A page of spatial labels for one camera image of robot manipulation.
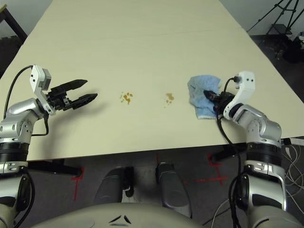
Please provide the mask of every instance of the spill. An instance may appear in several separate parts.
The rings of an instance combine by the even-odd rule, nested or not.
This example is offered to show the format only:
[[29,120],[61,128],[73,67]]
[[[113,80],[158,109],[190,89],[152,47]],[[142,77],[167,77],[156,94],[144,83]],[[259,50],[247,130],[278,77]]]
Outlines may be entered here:
[[166,96],[168,97],[169,100],[173,101],[174,96],[172,94],[167,93]]
[[124,101],[127,101],[128,102],[128,105],[130,104],[131,102],[131,99],[130,97],[133,97],[133,94],[129,93],[129,92],[126,92],[124,95],[121,95],[119,98],[121,99],[121,103],[124,102]]
[[165,98],[165,101],[166,101],[167,105],[172,104],[172,101],[174,100],[174,96],[172,95],[172,93],[166,93],[166,96],[167,97]]

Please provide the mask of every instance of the table leg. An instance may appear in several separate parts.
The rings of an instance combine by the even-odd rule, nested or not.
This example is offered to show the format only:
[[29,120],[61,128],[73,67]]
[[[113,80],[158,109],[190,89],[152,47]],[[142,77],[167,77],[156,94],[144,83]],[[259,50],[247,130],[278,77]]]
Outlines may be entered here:
[[1,18],[4,18],[6,23],[12,28],[12,30],[17,34],[17,36],[21,39],[22,43],[28,37],[27,34],[20,27],[18,22],[13,18],[8,9],[4,9],[1,13]]
[[61,159],[56,162],[30,161],[28,163],[28,169],[41,172],[51,172],[54,174],[71,175],[75,177],[79,177],[81,175],[81,168],[66,166],[63,164],[63,162],[64,159]]

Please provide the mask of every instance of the black cable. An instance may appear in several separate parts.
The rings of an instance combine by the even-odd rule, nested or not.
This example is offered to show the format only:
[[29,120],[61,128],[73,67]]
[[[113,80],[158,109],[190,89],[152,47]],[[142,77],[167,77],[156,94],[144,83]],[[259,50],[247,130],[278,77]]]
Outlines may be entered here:
[[[220,216],[220,215],[226,213],[226,212],[229,211],[229,210],[230,210],[230,208],[227,208],[226,210],[223,210],[221,213],[217,214],[215,217]],[[204,225],[210,223],[212,220],[213,220],[213,217],[210,218],[210,219],[208,219],[206,222],[204,222],[204,224],[202,224],[202,226],[204,226]]]
[[229,191],[228,191],[228,199],[229,199],[229,203],[230,203],[230,209],[231,209],[231,217],[232,217],[232,221],[233,221],[233,227],[236,228],[241,228],[241,225],[239,224],[239,221],[238,221],[238,216],[237,216],[237,210],[236,210],[236,194],[237,194],[237,185],[239,184],[240,182],[240,177],[242,175],[241,173],[241,157],[239,155],[239,152],[238,152],[238,149],[237,147],[235,146],[235,144],[227,137],[223,127],[222,127],[222,122],[221,122],[221,119],[222,117],[219,118],[219,110],[222,108],[222,105],[224,103],[224,98],[225,98],[225,95],[226,95],[226,89],[227,89],[227,86],[229,84],[229,82],[231,80],[235,80],[235,77],[232,77],[230,79],[227,80],[227,82],[225,83],[225,87],[224,87],[224,91],[223,91],[223,95],[222,95],[222,99],[219,103],[219,106],[218,106],[218,110],[216,112],[216,119],[217,119],[217,124],[218,124],[218,128],[219,128],[219,131],[221,132],[221,134],[224,136],[224,138],[227,140],[227,142],[232,146],[235,154],[237,155],[237,176],[232,180],[230,186],[229,186]]
[[21,223],[25,220],[25,218],[28,216],[30,210],[32,209],[32,206],[34,204],[34,200],[35,200],[35,185],[34,185],[34,181],[32,179],[32,177],[30,176],[29,172],[26,172],[28,178],[29,178],[29,182],[30,182],[30,187],[31,187],[31,199],[30,199],[30,203],[28,206],[27,211],[23,214],[22,218],[18,221],[18,223],[14,226],[14,228],[18,228]]
[[48,128],[48,113],[46,113],[43,118],[44,118],[44,125],[46,127],[46,133],[44,133],[44,134],[32,134],[32,136],[45,136],[45,135],[48,135],[48,132],[49,132],[49,128]]
[[26,66],[25,68],[21,69],[17,75],[15,76],[14,80],[12,81],[12,83],[10,84],[10,88],[9,88],[9,92],[8,92],[8,96],[6,98],[6,102],[5,102],[5,107],[4,107],[4,114],[3,114],[3,119],[5,119],[6,117],[6,112],[8,110],[8,106],[9,106],[9,101],[10,101],[10,95],[11,95],[11,92],[13,90],[13,87],[18,79],[18,77],[23,73],[23,71],[25,71],[26,69],[29,69],[29,68],[32,68],[33,65],[29,65],[29,66]]

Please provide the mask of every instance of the red tape mark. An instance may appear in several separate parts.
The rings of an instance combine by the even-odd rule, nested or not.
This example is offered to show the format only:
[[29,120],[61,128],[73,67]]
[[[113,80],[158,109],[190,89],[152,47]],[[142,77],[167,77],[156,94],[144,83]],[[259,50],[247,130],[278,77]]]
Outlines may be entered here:
[[[219,172],[219,166],[221,166],[222,164],[221,163],[212,163],[211,154],[207,154],[207,159],[208,159],[209,166],[214,167],[216,172],[217,172],[218,177],[221,178],[221,175],[220,175],[220,172]],[[220,183],[221,186],[223,186],[222,179],[219,179],[219,183]]]
[[208,182],[208,181],[222,181],[226,180],[227,177],[214,177],[214,178],[208,178],[208,179],[198,179],[198,180],[193,180],[193,181],[184,181],[184,184],[189,184],[189,183],[200,183],[200,182]]
[[78,192],[78,182],[84,178],[85,168],[81,167],[81,175],[79,177],[72,177],[72,181],[76,181],[75,184],[75,191],[74,191],[74,201],[77,199],[77,192]]
[[159,157],[159,155],[158,155],[158,153],[156,152],[156,162],[157,162],[157,164],[159,164],[160,163],[160,157]]

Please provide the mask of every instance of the white wall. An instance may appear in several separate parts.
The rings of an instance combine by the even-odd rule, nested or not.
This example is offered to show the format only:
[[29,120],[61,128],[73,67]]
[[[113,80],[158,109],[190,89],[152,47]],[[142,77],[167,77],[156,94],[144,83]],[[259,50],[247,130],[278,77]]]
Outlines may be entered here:
[[[26,34],[34,29],[52,0],[0,0],[0,5],[7,4],[7,9],[20,24]],[[0,38],[16,35],[3,21],[0,23]]]
[[[258,19],[262,18],[268,11],[270,11],[279,0],[220,0],[234,19],[242,26],[243,29],[248,30],[253,26]],[[293,8],[295,0],[289,5],[289,9]],[[299,1],[297,12],[295,16],[304,8],[304,1]],[[250,35],[263,35],[267,33],[271,24],[275,22],[282,10],[276,8],[259,24],[257,24],[250,32]],[[277,23],[285,24],[287,26],[291,12],[286,12]],[[293,37],[299,32],[304,31],[304,14],[294,24],[292,28]]]
[[[235,20],[245,29],[248,30],[253,24],[257,22],[265,13],[267,13],[274,4],[279,0],[220,0]],[[0,0],[1,4],[7,4],[10,13],[15,20],[21,25],[24,31],[29,34],[42,17],[45,10],[51,4],[52,0]],[[304,8],[304,0],[299,1],[299,13]],[[278,17],[280,9],[275,9],[265,19],[263,19],[254,29],[250,31],[250,35],[265,34],[270,25]],[[280,23],[288,24],[290,12],[286,12],[281,19]],[[304,14],[294,24],[292,37],[294,38],[299,32],[304,31]],[[0,23],[0,38],[13,36],[15,33],[6,24],[5,21]]]

